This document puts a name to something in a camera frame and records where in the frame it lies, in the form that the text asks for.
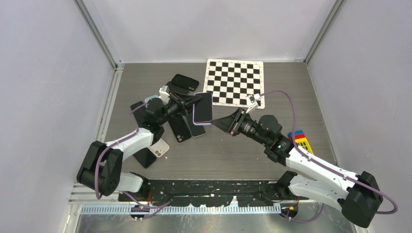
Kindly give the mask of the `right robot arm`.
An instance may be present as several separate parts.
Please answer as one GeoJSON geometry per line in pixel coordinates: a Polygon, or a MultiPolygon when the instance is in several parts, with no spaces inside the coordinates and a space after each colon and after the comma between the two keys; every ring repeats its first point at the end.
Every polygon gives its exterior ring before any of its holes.
{"type": "Polygon", "coordinates": [[[304,178],[286,171],[278,180],[278,195],[309,198],[339,210],[351,223],[368,228],[383,202],[375,177],[367,171],[357,174],[337,167],[311,154],[282,134],[282,126],[273,115],[252,120],[239,108],[229,116],[215,119],[212,125],[236,136],[243,134],[265,147],[267,157],[283,166],[303,172],[304,178]]]}

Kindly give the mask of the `black phone case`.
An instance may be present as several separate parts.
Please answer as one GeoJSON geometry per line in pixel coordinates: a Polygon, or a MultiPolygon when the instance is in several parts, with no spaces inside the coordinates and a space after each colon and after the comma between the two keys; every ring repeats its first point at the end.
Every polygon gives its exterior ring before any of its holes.
{"type": "Polygon", "coordinates": [[[178,143],[182,143],[192,138],[189,127],[187,126],[182,115],[172,117],[168,123],[178,143]]]}

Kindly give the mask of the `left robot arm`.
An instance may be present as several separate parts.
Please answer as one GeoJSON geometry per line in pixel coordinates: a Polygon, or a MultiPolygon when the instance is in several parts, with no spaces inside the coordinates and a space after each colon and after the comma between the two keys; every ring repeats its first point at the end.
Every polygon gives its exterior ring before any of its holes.
{"type": "Polygon", "coordinates": [[[144,178],[132,172],[123,172],[123,162],[157,143],[164,133],[163,124],[177,115],[187,115],[201,100],[200,95],[172,92],[142,103],[132,113],[144,110],[144,121],[131,133],[113,141],[94,141],[90,144],[78,170],[77,182],[94,190],[98,199],[121,191],[130,193],[138,201],[145,200],[149,188],[143,184],[144,178]]]}

